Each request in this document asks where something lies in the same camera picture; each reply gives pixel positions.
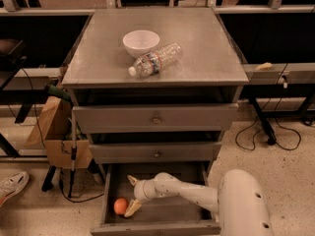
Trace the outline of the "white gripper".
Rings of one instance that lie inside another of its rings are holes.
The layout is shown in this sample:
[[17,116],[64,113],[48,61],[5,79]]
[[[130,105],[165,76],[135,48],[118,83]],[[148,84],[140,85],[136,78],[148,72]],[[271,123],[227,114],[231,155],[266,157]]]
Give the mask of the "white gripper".
[[153,180],[138,180],[132,175],[127,175],[128,180],[134,187],[134,196],[136,200],[131,200],[124,216],[131,217],[141,206],[142,203],[148,202],[157,197],[157,190]]

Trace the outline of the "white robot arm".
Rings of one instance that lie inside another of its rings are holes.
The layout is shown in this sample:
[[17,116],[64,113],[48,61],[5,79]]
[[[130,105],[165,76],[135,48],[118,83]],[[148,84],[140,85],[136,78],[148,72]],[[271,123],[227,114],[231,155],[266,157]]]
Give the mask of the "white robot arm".
[[217,188],[183,182],[165,172],[150,180],[127,178],[134,187],[134,199],[125,217],[153,199],[178,196],[217,215],[220,236],[274,236],[262,187],[246,171],[227,171]]

